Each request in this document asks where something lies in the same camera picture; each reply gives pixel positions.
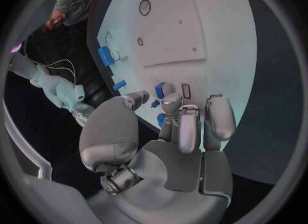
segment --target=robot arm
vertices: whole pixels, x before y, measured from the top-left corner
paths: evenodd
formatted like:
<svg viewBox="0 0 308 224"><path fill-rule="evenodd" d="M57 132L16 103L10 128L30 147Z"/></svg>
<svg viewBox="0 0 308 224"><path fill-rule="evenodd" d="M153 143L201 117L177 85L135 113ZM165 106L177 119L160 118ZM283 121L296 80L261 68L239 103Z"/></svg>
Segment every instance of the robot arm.
<svg viewBox="0 0 308 224"><path fill-rule="evenodd" d="M74 85L60 76L52 76L43 65L35 65L28 57L17 52L12 55L10 71L30 80L37 88L42 88L46 97L58 108L65 108L76 118L78 124L85 125L94 108L83 103L85 98L82 85Z"/></svg>

